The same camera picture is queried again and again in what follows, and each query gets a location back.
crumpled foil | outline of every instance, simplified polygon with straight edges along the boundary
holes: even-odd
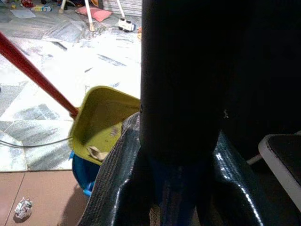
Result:
[[[32,213],[32,201],[23,197],[15,208],[15,213],[16,217],[19,219],[30,216]]]

gray patterned floor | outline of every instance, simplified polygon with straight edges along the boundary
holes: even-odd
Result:
[[[112,15],[94,22],[74,9],[64,15],[34,12],[18,19],[0,5],[0,30],[75,106],[90,88],[114,87],[140,97],[141,42],[137,31],[124,33]],[[141,18],[129,17],[139,27]],[[69,113],[0,55],[0,140],[16,145],[40,145],[68,137]],[[0,171],[70,169],[69,141],[36,148],[0,144]]]

red broom handle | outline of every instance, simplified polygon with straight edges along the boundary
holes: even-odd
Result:
[[[77,108],[75,108],[50,83],[50,81],[2,34],[2,32],[0,32],[0,53],[50,96],[52,96],[52,98],[61,106],[68,110],[72,117],[76,117],[78,114]]]

white chair leg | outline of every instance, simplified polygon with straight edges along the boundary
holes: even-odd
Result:
[[[86,5],[86,9],[87,9],[87,14],[88,14],[90,31],[94,32],[95,28],[94,28],[93,21],[92,21],[92,16],[91,16],[91,11],[90,11],[90,6],[89,6],[89,1],[88,0],[85,0],[85,5]]]
[[[63,1],[62,1],[61,8],[60,8],[60,10],[58,11],[60,14],[63,14],[63,13],[64,13],[64,8],[65,8],[65,5],[66,5],[66,1],[67,1],[67,0],[63,0]]]

brown floor tile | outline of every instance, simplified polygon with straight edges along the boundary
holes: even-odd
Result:
[[[0,225],[5,225],[24,173],[0,173]]]
[[[20,223],[11,212],[7,226],[75,226],[88,200],[72,171],[26,173],[13,208],[22,197],[33,201],[32,215]]]

